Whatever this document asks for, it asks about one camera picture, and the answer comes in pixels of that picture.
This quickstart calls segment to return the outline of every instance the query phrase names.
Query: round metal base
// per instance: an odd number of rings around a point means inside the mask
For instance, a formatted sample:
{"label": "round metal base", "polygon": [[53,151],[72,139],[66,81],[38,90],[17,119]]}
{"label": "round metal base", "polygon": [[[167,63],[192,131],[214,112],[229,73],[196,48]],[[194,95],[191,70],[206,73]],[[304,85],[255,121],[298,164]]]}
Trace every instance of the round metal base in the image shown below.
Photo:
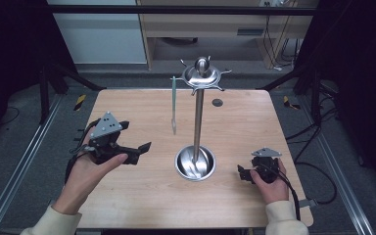
{"label": "round metal base", "polygon": [[197,162],[194,163],[194,146],[187,146],[176,154],[175,168],[182,177],[201,181],[215,171],[215,155],[208,148],[200,146]]}

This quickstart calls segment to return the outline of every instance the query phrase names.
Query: aluminum rail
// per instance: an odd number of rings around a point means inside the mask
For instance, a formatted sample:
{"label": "aluminum rail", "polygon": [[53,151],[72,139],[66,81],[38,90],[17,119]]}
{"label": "aluminum rail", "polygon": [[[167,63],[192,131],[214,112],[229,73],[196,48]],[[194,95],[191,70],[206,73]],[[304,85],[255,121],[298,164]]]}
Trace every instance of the aluminum rail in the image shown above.
{"label": "aluminum rail", "polygon": [[[299,96],[299,102],[302,105],[307,118],[310,123],[313,123],[313,120],[310,115],[309,104],[307,99]],[[335,159],[334,153],[328,145],[328,142],[325,139],[325,136],[322,134],[322,131],[319,132],[317,137],[318,144],[322,151],[324,152],[324,160],[328,169],[331,172],[331,177],[334,179],[337,184],[338,191],[340,192],[341,199],[343,200],[344,205],[347,208],[347,211],[352,220],[353,226],[356,229],[356,232],[359,235],[373,235],[374,231],[371,227],[371,224],[368,221],[358,199],[356,198],[353,188],[345,177],[343,171],[338,165],[337,160]]]}
{"label": "aluminum rail", "polygon": [[38,151],[39,146],[42,143],[51,123],[53,122],[54,116],[56,115],[57,110],[59,109],[60,103],[63,99],[62,95],[56,95],[55,100],[51,106],[51,112],[47,117],[46,121],[40,124],[35,131],[34,136],[29,142],[28,147],[23,153],[23,157],[17,165],[14,173],[9,179],[4,191],[0,196],[0,222],[4,217],[9,205],[12,203],[15,195],[17,194],[18,189],[23,182],[24,176],[29,169],[30,164],[32,163],[36,152]]}

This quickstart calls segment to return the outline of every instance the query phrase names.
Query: wrist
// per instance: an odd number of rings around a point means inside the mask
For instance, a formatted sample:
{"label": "wrist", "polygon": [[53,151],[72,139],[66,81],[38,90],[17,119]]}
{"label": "wrist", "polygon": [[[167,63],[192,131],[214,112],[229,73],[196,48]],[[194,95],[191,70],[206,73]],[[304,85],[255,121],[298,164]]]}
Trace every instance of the wrist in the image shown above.
{"label": "wrist", "polygon": [[75,215],[78,213],[81,206],[84,204],[85,199],[68,199],[63,197],[60,198],[51,206],[56,212],[68,215]]}

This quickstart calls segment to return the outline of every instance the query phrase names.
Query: white cabinet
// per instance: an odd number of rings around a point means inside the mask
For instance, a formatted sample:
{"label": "white cabinet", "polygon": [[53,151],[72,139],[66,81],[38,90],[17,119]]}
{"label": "white cabinet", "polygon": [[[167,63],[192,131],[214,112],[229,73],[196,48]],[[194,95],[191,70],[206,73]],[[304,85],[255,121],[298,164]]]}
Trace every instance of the white cabinet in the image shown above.
{"label": "white cabinet", "polygon": [[[135,0],[47,0],[50,5],[136,5]],[[54,14],[75,64],[146,64],[136,14]]]}

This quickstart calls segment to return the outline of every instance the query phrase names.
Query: metal pole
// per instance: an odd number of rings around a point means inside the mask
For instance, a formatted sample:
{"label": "metal pole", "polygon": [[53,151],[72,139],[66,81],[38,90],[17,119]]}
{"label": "metal pole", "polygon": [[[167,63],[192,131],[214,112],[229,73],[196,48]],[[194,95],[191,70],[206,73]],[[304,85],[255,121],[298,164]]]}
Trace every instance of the metal pole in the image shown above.
{"label": "metal pole", "polygon": [[194,158],[192,162],[195,164],[200,154],[200,136],[201,122],[203,118],[204,89],[197,90],[197,100],[195,106],[195,132],[194,132]]}

